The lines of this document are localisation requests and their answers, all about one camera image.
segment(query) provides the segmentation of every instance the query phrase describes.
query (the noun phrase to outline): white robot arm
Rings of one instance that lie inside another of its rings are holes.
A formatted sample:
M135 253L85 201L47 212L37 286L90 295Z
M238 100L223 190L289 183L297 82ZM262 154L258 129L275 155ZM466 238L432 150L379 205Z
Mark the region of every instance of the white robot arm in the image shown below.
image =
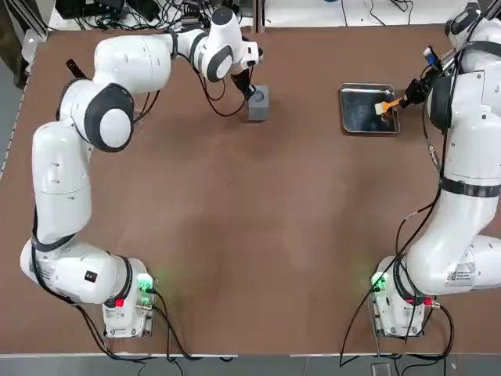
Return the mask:
M419 334L427 296L501 287L501 240L478 235L493 220L501 190L501 21L480 20L468 41L479 13L467 8L445 28L456 51L468 49L453 93L441 194L423 236L374 292L385 336ZM449 126L451 86L451 77L440 78L427 102L440 129ZM392 260L381 262L373 280Z
M127 147L134 130L132 94L163 88L178 54L212 82L245 74L262 60L257 43L243 39L227 8L214 11L209 34L196 29L104 40L96 48L94 78L70 82L58 121L33 137L35 225L21 269L72 302L103 304L108 337L147 331L153 279L138 259L111 255L75 237L92 214L88 165L94 148L116 153Z

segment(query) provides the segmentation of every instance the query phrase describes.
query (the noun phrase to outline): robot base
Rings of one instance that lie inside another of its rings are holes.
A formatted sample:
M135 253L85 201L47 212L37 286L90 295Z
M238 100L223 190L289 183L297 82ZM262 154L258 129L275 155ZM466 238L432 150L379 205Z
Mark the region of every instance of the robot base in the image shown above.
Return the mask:
M380 262L377 271L371 278L371 286L383 274L393 259L394 257L390 256ZM413 305L406 302L398 294L393 281L393 266L383 274L369 298L376 340L377 337L404 338L407 335L409 325L411 327L409 337L422 335L424 304L416 306L413 322L410 323Z
M150 337L153 329L153 297L150 303L142 302L138 275L149 276L145 265L136 258L129 258L132 266L131 290L122 307L108 308L103 305L103 319L107 338Z

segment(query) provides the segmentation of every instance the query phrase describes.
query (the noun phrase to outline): brown table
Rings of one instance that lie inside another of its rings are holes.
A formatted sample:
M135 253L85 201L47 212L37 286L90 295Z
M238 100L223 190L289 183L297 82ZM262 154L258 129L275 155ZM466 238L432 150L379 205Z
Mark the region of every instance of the brown table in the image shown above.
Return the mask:
M93 50L112 35L55 32L37 51L0 182L0 353L98 352L80 315L21 273L19 255L34 207L33 132L54 118L70 79L66 59L92 75ZM176 61L130 147L93 154L94 215L81 239L145 262L191 353L338 353L371 273L394 252L398 224L437 187L419 108L401 112L398 137L345 136L338 89L404 89L421 72L426 45L449 45L442 26L268 29L257 40L265 62L254 78L271 90L269 120L245 124L245 111L219 118L186 62ZM240 104L231 85L227 92L222 110ZM500 219L486 233L499 236ZM456 322L454 352L501 350L498 291L441 302ZM92 308L101 323L99 310ZM154 331L114 349L164 353L164 324ZM425 338L406 348L383 341L382 349L441 352L447 337L437 313ZM375 352L367 308L347 351Z

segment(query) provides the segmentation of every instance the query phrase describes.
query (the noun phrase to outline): yellow brush handle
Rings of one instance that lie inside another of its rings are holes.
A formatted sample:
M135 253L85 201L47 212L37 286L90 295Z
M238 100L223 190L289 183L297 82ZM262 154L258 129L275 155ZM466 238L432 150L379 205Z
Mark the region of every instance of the yellow brush handle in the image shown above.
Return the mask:
M384 112L388 111L388 110L389 110L390 108L392 108L392 107L398 106L398 104L400 103L400 100L401 100L401 99L402 99L402 98L400 98L400 99L396 99L396 100L394 100L394 101L392 101L392 102L390 102L390 103L388 103L388 102L384 102L384 103L383 103L383 110L384 110Z

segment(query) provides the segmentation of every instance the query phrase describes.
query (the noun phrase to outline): gray block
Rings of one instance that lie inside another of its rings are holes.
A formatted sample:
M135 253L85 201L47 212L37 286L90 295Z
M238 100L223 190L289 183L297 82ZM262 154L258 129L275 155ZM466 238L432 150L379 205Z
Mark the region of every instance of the gray block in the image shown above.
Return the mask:
M249 107L249 121L265 121L269 116L268 86L255 86L256 91L247 101Z

